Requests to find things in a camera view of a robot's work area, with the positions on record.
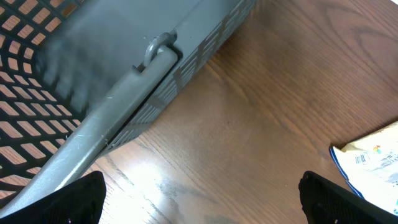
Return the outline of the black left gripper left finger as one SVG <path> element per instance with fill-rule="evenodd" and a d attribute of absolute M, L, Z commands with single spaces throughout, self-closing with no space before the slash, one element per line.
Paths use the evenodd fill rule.
<path fill-rule="evenodd" d="M 94 171 L 1 218 L 1 224 L 98 224 L 105 196 L 103 173 Z"/>

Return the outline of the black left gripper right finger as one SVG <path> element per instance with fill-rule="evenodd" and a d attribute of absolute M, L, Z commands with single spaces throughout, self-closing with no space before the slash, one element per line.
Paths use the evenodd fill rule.
<path fill-rule="evenodd" d="M 312 171 L 304 172 L 298 189 L 309 224 L 397 223 L 397 216 Z"/>

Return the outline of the yellow white snack bag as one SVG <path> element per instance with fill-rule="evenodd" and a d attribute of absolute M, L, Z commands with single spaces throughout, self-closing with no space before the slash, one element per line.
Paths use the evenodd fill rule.
<path fill-rule="evenodd" d="M 397 215 L 397 138 L 395 122 L 342 149 L 329 149 L 353 193 L 393 215 Z"/>

